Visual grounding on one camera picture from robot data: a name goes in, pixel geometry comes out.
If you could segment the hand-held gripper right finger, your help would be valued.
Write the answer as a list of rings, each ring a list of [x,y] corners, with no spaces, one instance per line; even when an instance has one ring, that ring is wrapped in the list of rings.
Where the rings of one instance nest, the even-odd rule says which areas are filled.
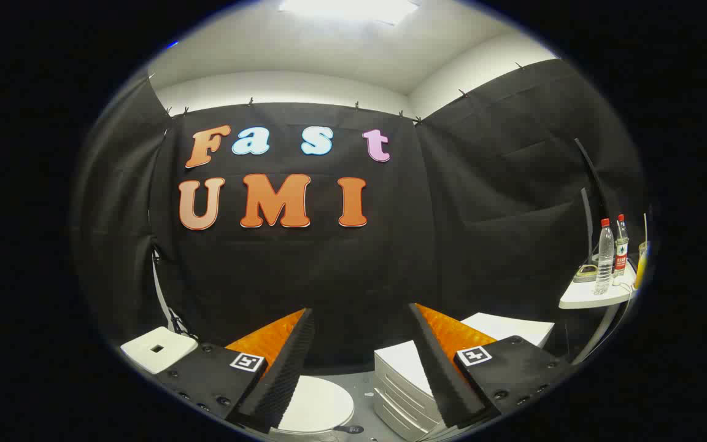
[[[570,375],[565,359],[522,336],[495,339],[421,304],[408,310],[423,371],[448,426],[516,413]]]

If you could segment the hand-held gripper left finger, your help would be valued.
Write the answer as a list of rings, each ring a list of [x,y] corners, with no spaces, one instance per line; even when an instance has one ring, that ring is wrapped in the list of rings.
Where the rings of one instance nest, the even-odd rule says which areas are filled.
[[[291,402],[315,330],[312,309],[301,309],[225,347],[200,343],[152,377],[225,425],[267,434]]]

